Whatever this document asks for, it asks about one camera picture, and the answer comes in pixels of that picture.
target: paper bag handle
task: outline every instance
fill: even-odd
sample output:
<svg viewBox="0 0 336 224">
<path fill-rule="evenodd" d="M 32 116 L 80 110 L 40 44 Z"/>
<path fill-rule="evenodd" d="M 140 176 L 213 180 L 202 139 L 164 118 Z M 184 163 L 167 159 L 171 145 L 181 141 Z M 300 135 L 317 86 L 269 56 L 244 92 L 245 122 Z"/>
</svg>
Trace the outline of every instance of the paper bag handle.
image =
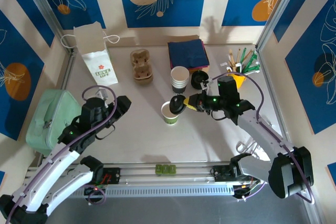
<svg viewBox="0 0 336 224">
<path fill-rule="evenodd" d="M 120 37 L 119 37 L 118 35 L 114 35 L 114 34 L 113 34 L 113 35 L 109 35 L 109 36 L 107 36 L 106 33 L 105 33 L 105 31 L 103 31 L 103 33 L 105 34 L 105 37 L 103 37 L 103 39 L 107 39 L 107 40 L 108 40 L 110 43 L 112 43 L 112 44 L 116 44 L 116 43 L 118 43 L 119 40 L 120 40 Z M 75 37 L 75 35 L 72 35 L 72 34 L 65 34 L 65 35 L 63 35 L 63 36 L 61 37 L 61 40 L 60 40 L 62 46 L 66 47 L 66 48 L 69 48 L 69 49 L 75 48 L 76 46 L 68 47 L 68 46 L 64 45 L 64 43 L 63 43 L 63 38 L 64 38 L 65 36 Z M 113 36 L 115 36 L 115 37 L 118 38 L 117 41 L 113 42 L 113 41 L 110 41 L 110 40 L 109 40 L 109 37 L 113 37 Z"/>
</svg>

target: green paper cup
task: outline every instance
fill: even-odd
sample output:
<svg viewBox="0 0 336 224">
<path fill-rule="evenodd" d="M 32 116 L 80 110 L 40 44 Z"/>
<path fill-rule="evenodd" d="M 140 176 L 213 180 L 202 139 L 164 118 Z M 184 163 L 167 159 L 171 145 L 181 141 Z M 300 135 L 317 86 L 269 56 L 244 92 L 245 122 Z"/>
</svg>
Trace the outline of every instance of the green paper cup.
<svg viewBox="0 0 336 224">
<path fill-rule="evenodd" d="M 166 124 L 173 125 L 177 122 L 178 115 L 173 114 L 170 112 L 169 109 L 170 102 L 165 102 L 161 107 L 161 113 L 163 115 L 163 119 Z"/>
</svg>

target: black cable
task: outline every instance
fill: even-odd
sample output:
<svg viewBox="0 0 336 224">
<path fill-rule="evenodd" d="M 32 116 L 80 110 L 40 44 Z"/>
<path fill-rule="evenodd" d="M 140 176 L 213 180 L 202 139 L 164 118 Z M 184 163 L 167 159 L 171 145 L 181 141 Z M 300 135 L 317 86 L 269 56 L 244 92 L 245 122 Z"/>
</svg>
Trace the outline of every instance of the black cable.
<svg viewBox="0 0 336 224">
<path fill-rule="evenodd" d="M 115 127 L 113 124 L 112 124 L 112 126 L 113 126 L 113 130 L 112 130 L 109 134 L 107 134 L 105 137 L 108 137 L 109 135 L 111 135 L 111 133 L 112 133 L 113 131 L 116 130 L 116 127 Z M 98 137 L 98 136 L 96 135 L 96 139 L 98 139 L 98 140 L 103 140 L 105 137 L 100 138 L 100 137 Z"/>
<path fill-rule="evenodd" d="M 221 121 L 221 120 L 224 120 L 224 119 L 226 119 L 227 117 L 225 116 L 225 117 L 223 117 L 223 118 L 214 118 L 214 115 L 213 115 L 213 110 L 211 110 L 211 117 L 215 120 L 215 121 Z"/>
</svg>

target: white paper bag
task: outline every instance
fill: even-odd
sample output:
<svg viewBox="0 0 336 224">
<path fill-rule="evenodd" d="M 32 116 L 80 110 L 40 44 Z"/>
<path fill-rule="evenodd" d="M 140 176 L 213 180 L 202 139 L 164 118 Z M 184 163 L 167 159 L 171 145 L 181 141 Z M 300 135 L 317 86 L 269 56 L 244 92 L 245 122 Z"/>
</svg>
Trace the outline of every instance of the white paper bag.
<svg viewBox="0 0 336 224">
<path fill-rule="evenodd" d="M 99 22 L 90 25 L 74 27 L 73 36 L 76 47 L 98 85 L 109 86 L 118 83 L 109 51 L 106 48 L 104 32 Z"/>
</svg>

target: mint green lunch bag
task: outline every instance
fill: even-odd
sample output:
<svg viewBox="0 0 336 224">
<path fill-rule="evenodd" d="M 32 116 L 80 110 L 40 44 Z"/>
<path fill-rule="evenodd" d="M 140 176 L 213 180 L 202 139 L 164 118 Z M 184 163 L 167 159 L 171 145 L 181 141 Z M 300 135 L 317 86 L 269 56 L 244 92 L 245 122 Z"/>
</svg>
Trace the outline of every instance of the mint green lunch bag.
<svg viewBox="0 0 336 224">
<path fill-rule="evenodd" d="M 43 155 L 49 155 L 63 129 L 80 113 L 81 106 L 69 91 L 46 90 L 29 125 L 27 144 Z"/>
</svg>

